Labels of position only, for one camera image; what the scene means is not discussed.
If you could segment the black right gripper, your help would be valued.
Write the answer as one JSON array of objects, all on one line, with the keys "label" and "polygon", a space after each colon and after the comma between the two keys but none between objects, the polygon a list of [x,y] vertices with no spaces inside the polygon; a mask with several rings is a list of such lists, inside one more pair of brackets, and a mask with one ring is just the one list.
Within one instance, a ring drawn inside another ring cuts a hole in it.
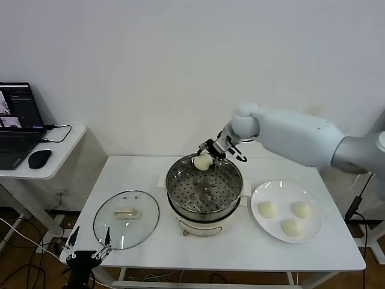
[{"label": "black right gripper", "polygon": [[208,139],[199,145],[197,156],[201,155],[206,151],[212,157],[213,165],[220,165],[228,156],[233,156],[233,149],[224,150],[217,142],[213,139]]}]

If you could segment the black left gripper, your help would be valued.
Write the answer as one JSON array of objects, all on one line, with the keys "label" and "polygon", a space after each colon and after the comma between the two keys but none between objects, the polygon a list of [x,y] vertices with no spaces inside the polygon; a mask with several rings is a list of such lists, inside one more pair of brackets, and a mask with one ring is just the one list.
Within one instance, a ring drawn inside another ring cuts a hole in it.
[{"label": "black left gripper", "polygon": [[94,288],[96,277],[93,269],[101,265],[112,251],[110,227],[108,227],[103,247],[96,250],[74,250],[80,227],[78,226],[70,235],[67,243],[63,246],[66,263],[69,266],[70,276],[64,288]]}]

